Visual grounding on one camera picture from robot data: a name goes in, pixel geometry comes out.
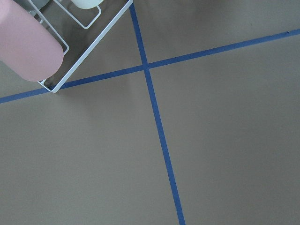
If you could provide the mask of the pale green cup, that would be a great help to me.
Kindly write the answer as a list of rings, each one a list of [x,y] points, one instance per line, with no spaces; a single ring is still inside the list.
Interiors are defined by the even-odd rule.
[[[71,2],[81,9],[91,9],[100,5],[103,0],[71,0]]]

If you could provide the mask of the pink cup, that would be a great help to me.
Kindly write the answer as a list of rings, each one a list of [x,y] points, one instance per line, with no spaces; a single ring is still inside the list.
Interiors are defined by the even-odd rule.
[[[22,79],[38,82],[63,63],[59,42],[13,0],[0,2],[0,60]]]

